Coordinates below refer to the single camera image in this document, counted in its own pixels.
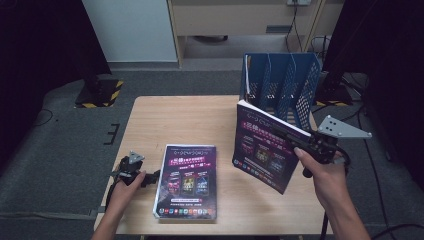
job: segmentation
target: white wall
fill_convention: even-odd
[[[108,62],[177,62],[166,0],[83,0]]]

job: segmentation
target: plastic desk organizer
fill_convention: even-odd
[[[240,99],[309,130],[320,72],[313,53],[245,53]]]

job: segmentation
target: book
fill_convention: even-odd
[[[216,147],[166,145],[153,215],[159,219],[216,219]]]
[[[299,162],[293,149],[275,134],[274,126],[283,128],[308,142],[311,134],[245,100],[237,103],[237,127],[233,165],[284,194]]]

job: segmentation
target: black tape mark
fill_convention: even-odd
[[[113,143],[115,142],[115,137],[116,137],[116,134],[118,133],[118,129],[119,129],[120,124],[119,123],[111,124],[111,126],[115,127],[115,131],[114,132],[108,132],[107,134],[112,135],[112,139],[108,143],[103,143],[103,145],[113,145]]]

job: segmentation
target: wall socket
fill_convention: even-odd
[[[311,5],[311,0],[287,0],[287,5],[294,5],[297,2],[298,6],[308,6]]]

